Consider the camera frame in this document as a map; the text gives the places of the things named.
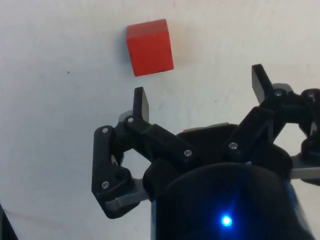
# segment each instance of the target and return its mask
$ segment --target white surface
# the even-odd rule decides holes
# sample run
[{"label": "white surface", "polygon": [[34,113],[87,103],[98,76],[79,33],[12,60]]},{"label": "white surface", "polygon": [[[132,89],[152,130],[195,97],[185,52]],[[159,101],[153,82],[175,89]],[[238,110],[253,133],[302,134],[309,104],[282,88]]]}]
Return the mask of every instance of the white surface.
[{"label": "white surface", "polygon": [[[19,239],[150,239],[148,202],[109,220],[91,193],[94,130],[115,125],[138,86],[150,121],[175,134],[239,123],[257,104],[257,63],[297,93],[320,88],[319,8],[318,0],[2,0],[0,202]],[[175,69],[134,77],[126,26],[162,18]],[[295,154],[302,140],[289,126],[277,142]],[[125,165],[136,176],[148,166],[133,152]],[[320,188],[294,185],[320,237]]]}]

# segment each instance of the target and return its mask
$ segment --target blue light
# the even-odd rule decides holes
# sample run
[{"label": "blue light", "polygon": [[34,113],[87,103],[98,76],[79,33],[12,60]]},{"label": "blue light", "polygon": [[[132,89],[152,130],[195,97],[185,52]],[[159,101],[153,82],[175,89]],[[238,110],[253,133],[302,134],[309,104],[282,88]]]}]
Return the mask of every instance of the blue light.
[{"label": "blue light", "polygon": [[232,219],[229,216],[223,216],[221,223],[225,227],[230,227],[232,225]]}]

